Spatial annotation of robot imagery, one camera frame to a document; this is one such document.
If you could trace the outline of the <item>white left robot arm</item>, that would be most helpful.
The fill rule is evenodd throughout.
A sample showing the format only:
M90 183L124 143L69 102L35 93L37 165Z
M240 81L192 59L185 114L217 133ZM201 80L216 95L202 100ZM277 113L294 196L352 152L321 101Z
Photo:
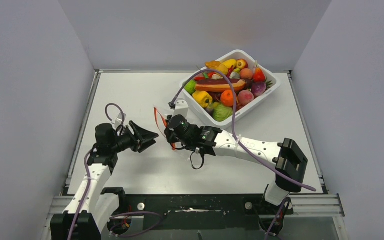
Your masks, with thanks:
M68 206L52 217L51 238L100 240L112 214L123 206L126 198L122 187L105 187L118 162L118 154L125 150L142 153L156 143L158 136L133 121L117 129L110 123L96 126L96 142L84 158L84 178Z

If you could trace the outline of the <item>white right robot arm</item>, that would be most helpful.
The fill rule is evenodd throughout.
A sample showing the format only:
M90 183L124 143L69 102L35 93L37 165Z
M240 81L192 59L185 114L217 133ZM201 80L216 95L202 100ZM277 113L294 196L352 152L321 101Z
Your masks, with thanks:
M234 136L217 127L190 124L182 115L167 117L164 134L169 144L180 144L180 150L191 151L202 158L206 155L233 157L273 170L275 177L261 199L266 213L275 213L290 193L300 193L304 187L308 158L292 139L267 142Z

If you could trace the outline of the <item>purple eggplant toy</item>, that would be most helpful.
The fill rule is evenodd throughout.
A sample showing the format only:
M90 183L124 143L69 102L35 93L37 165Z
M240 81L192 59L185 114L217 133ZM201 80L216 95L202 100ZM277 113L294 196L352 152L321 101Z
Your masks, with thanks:
M212 116L213 113L214 113L214 109L216 107L216 103L215 102L211 102L208 104L208 106L205 108L205 111L210 115Z

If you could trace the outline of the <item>orange fruit toy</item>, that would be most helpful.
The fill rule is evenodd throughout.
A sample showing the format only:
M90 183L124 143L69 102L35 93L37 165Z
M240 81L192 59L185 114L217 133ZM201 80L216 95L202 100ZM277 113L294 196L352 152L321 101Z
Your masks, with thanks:
M220 102L226 107L233 107L236 104L236 93L232 90L225 90L220 97Z

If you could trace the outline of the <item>clear zip bag orange zipper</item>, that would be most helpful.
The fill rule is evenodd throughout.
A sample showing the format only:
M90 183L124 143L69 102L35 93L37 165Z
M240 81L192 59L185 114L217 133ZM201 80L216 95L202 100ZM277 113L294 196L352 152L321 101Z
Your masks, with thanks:
M155 125L160 132L160 134L164 137L166 142L170 145L170 148L172 151L180 151L180 150L186 150L187 147L184 143L181 143L179 141L177 142L170 142L168 137L168 124L171 118L174 116L174 112L168 108L158 107L156 105L153 106L153 117Z

